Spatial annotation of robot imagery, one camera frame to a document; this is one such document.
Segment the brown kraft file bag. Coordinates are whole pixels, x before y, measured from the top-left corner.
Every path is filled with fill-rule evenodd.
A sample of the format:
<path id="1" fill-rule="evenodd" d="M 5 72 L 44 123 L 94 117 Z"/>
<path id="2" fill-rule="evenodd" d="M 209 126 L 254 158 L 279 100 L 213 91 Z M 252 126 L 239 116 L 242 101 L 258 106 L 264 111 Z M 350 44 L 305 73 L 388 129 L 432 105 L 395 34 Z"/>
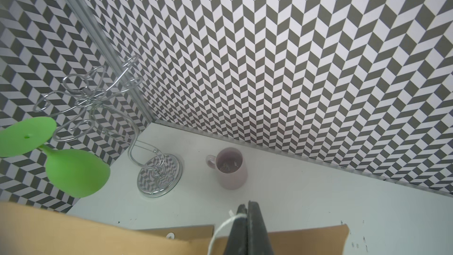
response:
<path id="1" fill-rule="evenodd" d="M 231 231 L 236 215 L 223 222 Z M 177 240 L 14 203 L 1 204 L 4 255 L 223 255 L 228 236 Z M 274 255 L 340 255 L 347 225 L 269 233 Z"/>

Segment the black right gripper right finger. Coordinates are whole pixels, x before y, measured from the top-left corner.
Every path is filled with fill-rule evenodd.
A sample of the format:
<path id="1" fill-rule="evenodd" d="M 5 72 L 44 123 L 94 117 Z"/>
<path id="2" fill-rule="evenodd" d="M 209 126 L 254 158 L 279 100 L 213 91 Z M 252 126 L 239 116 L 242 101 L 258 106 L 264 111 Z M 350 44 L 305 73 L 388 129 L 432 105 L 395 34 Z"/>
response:
<path id="1" fill-rule="evenodd" d="M 250 201 L 248 203 L 247 221 L 247 254 L 273 255 L 274 251 L 257 202 Z"/>

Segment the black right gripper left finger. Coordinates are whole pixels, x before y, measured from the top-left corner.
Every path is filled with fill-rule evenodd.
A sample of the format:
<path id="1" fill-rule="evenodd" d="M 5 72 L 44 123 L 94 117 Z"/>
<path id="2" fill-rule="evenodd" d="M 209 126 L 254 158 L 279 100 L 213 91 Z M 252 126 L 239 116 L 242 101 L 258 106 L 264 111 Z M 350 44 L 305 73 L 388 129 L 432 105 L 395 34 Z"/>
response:
<path id="1" fill-rule="evenodd" d="M 224 250 L 224 255 L 246 255 L 248 249 L 248 213 L 245 204 L 237 210 L 237 216 L 232 224 L 230 235 Z"/>

